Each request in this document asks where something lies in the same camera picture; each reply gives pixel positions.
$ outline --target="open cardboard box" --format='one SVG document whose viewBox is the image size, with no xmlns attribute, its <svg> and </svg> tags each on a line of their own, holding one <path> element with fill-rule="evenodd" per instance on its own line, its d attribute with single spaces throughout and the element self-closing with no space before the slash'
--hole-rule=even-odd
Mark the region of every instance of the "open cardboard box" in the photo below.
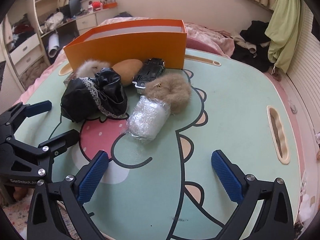
<svg viewBox="0 0 320 240">
<path fill-rule="evenodd" d="M 187 31 L 181 20 L 145 19 L 95 27 L 82 34 L 64 51 L 73 70 L 89 59 L 112 66 L 126 59 L 142 62 L 157 57 L 166 68 L 182 69 Z"/>
</svg>

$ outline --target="bubble wrap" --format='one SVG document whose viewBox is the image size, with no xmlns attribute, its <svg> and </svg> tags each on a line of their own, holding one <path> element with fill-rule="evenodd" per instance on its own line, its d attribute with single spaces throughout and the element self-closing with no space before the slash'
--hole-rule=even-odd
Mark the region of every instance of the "bubble wrap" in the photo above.
<svg viewBox="0 0 320 240">
<path fill-rule="evenodd" d="M 131 135 L 143 142 L 152 141 L 170 115 L 170 105 L 141 96 L 127 123 Z"/>
</svg>

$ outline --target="light green cloth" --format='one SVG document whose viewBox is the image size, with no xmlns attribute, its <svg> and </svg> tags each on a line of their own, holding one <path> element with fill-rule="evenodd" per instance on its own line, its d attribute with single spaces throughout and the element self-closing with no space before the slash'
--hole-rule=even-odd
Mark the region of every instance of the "light green cloth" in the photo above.
<svg viewBox="0 0 320 240">
<path fill-rule="evenodd" d="M 287 72 L 298 41 L 300 0 L 276 0 L 274 13 L 265 32 L 271 39 L 270 62 Z"/>
</svg>

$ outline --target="white paper roll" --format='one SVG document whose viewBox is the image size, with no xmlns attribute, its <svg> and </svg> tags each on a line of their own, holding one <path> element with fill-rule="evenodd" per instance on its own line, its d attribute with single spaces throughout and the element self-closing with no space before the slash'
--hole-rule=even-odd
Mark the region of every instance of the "white paper roll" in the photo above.
<svg viewBox="0 0 320 240">
<path fill-rule="evenodd" d="M 57 54 L 59 48 L 59 35 L 57 33 L 54 33 L 49 38 L 49 57 L 54 57 Z"/>
</svg>

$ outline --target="black satin fabric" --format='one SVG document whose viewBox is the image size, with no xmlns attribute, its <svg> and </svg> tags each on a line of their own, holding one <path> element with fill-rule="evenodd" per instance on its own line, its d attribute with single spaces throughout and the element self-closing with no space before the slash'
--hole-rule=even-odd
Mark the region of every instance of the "black satin fabric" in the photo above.
<svg viewBox="0 0 320 240">
<path fill-rule="evenodd" d="M 88 80 L 95 84 L 101 106 L 112 114 L 112 117 L 120 117 L 126 113 L 128 98 L 121 85 L 120 76 L 113 69 L 104 68 L 95 74 L 95 78 Z M 62 116 L 72 122 L 85 120 L 99 110 L 95 97 L 81 78 L 70 80 L 61 98 Z"/>
</svg>

